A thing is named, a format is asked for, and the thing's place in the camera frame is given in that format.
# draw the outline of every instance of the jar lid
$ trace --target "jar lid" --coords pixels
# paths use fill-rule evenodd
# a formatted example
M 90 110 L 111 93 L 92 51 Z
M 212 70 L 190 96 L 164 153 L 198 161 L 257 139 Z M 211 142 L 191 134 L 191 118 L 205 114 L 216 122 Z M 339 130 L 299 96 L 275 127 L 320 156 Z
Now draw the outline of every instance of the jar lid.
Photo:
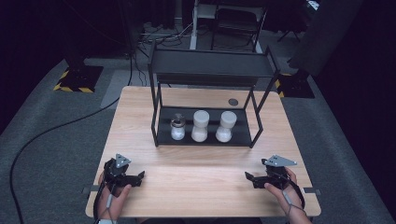
M 176 113 L 171 119 L 171 126 L 181 128 L 186 124 L 186 118 L 182 114 Z
M 197 110 L 194 113 L 194 125 L 199 128 L 204 128 L 209 123 L 209 113 L 204 110 Z
M 220 125 L 224 128 L 232 128 L 236 123 L 236 115 L 232 111 L 224 111 L 221 114 Z

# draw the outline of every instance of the gray carpet floor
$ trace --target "gray carpet floor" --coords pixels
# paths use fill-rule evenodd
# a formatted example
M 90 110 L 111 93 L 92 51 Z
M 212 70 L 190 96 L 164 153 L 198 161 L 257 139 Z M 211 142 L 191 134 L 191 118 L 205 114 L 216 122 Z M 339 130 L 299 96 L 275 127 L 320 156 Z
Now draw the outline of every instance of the gray carpet floor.
M 206 49 L 210 33 L 205 29 L 199 32 L 197 48 Z M 262 47 L 270 45 L 276 52 L 282 73 L 292 74 L 295 70 L 289 68 L 286 61 L 298 41 L 290 35 L 276 42 L 281 35 L 263 32 L 260 43 Z M 162 47 L 187 49 L 189 45 L 190 39 L 186 36 L 177 46 Z M 140 48 L 149 52 L 149 45 Z M 149 83 L 147 57 L 138 51 L 135 60 L 131 85 L 146 86 Z M 128 85 L 129 60 L 90 58 L 85 64 L 104 67 L 95 93 L 54 91 L 67 67 L 62 61 L 37 85 L 0 136 L 0 223 L 19 222 L 8 179 L 18 151 L 38 134 L 110 105 L 120 96 L 121 88 Z M 311 181 L 320 191 L 318 201 L 322 212 L 314 218 L 314 223 L 395 223 L 320 90 L 312 78 L 308 82 L 315 99 L 282 98 L 281 101 Z M 85 215 L 87 194 L 82 190 L 92 184 L 115 108 L 116 104 L 44 133 L 24 149 L 15 165 L 13 179 L 26 223 L 93 223 L 93 219 Z M 286 219 L 266 217 L 262 221 L 285 223 Z M 134 220 L 122 218 L 120 223 L 134 223 Z

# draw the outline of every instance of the hand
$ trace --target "hand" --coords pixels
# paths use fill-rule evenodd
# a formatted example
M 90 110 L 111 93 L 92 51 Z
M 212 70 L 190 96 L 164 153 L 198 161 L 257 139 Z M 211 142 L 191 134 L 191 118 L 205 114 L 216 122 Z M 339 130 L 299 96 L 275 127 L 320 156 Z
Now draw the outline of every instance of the hand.
M 288 167 L 285 167 L 285 169 L 290 177 L 290 180 L 293 181 L 295 184 L 297 184 L 296 174 Z M 289 217 L 290 223 L 311 223 L 311 221 L 309 221 L 305 211 L 301 206 L 300 197 L 298 196 L 293 186 L 288 185 L 288 187 L 284 189 L 284 191 L 288 194 L 293 205 L 288 204 L 281 189 L 278 189 L 277 187 L 273 186 L 270 183 L 265 183 L 264 186 L 269 192 L 271 192 L 272 194 L 274 194 L 274 196 L 276 196 L 277 201 L 279 202 L 283 211 Z
M 102 183 L 103 180 L 103 174 L 100 175 L 99 177 L 99 185 Z M 120 214 L 122 212 L 122 207 L 126 201 L 126 198 L 128 197 L 129 191 L 131 190 L 132 186 L 127 185 L 124 188 L 118 188 L 117 192 L 115 193 L 116 196 L 112 196 L 113 199 L 111 201 L 110 207 L 107 209 L 107 200 L 108 196 L 110 195 L 110 190 L 108 189 L 107 186 L 104 187 L 102 191 L 102 195 L 99 199 L 99 204 L 98 204 L 98 216 L 100 219 L 111 219 L 111 220 L 117 220 L 120 217 Z

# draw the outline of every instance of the black metal shelf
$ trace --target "black metal shelf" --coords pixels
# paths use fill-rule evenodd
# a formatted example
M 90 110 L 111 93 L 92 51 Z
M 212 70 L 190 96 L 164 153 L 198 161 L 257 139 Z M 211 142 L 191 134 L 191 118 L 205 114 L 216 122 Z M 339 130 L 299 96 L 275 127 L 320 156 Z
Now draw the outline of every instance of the black metal shelf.
M 269 47 L 266 48 L 264 53 L 241 53 L 213 50 L 158 49 L 156 43 L 153 42 L 148 58 L 148 72 L 154 106 L 151 130 L 155 145 L 253 147 L 263 130 L 260 111 L 269 91 L 277 80 L 278 67 L 276 57 Z M 157 85 L 154 83 L 154 74 L 157 78 Z M 259 77 L 268 77 L 271 78 L 271 81 L 260 103 L 257 104 L 254 88 Z M 250 90 L 242 108 L 174 107 L 163 104 L 162 84 L 249 87 Z M 259 126 L 253 140 L 251 139 L 246 114 L 250 101 L 253 104 Z M 200 109 L 207 111 L 210 116 L 207 127 L 208 136 L 204 142 L 195 142 L 191 138 L 193 114 Z M 227 143 L 221 143 L 216 138 L 216 130 L 219 127 L 221 113 L 226 110 L 235 113 L 237 122 L 233 127 L 233 138 Z M 186 134 L 182 140 L 174 140 L 171 137 L 170 121 L 176 113 L 181 113 L 186 118 Z M 158 123 L 156 120 L 157 114 L 159 114 Z

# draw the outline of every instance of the glass jar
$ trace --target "glass jar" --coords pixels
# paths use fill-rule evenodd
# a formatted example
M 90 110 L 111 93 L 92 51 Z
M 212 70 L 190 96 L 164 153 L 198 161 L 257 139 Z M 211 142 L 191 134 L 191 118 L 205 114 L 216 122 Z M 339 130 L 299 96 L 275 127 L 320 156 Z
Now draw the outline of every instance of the glass jar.
M 186 133 L 184 126 L 186 124 L 186 119 L 183 115 L 176 113 L 174 117 L 171 119 L 171 135 L 175 140 L 181 140 L 184 138 Z
M 195 111 L 193 122 L 194 126 L 192 127 L 191 138 L 195 142 L 204 142 L 207 138 L 209 113 L 204 110 Z
M 216 138 L 222 142 L 226 143 L 233 137 L 232 128 L 236 123 L 236 115 L 232 111 L 224 111 L 221 114 L 220 126 L 216 131 Z

